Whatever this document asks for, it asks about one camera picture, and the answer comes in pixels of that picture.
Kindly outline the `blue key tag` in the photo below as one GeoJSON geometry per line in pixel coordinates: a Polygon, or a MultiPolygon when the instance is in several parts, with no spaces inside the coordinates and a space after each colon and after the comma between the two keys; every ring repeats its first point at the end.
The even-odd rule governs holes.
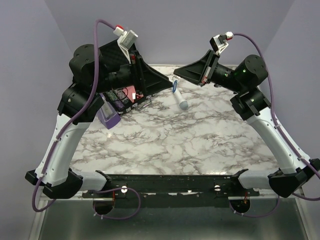
{"type": "Polygon", "coordinates": [[[174,80],[173,84],[172,84],[172,93],[175,93],[177,90],[177,86],[178,86],[178,81],[174,80]]]}

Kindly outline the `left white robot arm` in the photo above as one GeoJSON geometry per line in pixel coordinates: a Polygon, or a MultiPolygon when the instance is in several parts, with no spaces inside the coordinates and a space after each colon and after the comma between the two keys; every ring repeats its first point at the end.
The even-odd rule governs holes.
{"type": "Polygon", "coordinates": [[[94,191],[104,198],[110,194],[110,178],[101,171],[76,172],[70,167],[76,148],[85,131],[104,104],[102,94],[134,87],[144,97],[172,87],[169,78],[145,63],[132,46],[125,57],[115,42],[98,49],[78,47],[69,62],[72,84],[62,94],[54,134],[39,166],[25,178],[42,186],[50,199],[69,199],[79,191],[94,191]]]}

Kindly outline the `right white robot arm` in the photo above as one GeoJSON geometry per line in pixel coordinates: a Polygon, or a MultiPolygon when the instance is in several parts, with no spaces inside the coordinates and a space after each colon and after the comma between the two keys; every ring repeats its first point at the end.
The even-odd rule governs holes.
{"type": "Polygon", "coordinates": [[[262,138],[272,152],[279,168],[271,171],[241,170],[230,183],[230,191],[241,196],[248,189],[270,189],[283,198],[289,197],[315,175],[320,169],[320,160],[311,159],[303,150],[294,152],[286,143],[289,136],[272,119],[268,98],[258,86],[268,77],[264,60],[255,54],[248,55],[234,70],[218,63],[219,56],[208,50],[200,60],[179,67],[174,75],[203,87],[213,83],[230,90],[230,99],[235,112],[240,115],[262,138]]]}

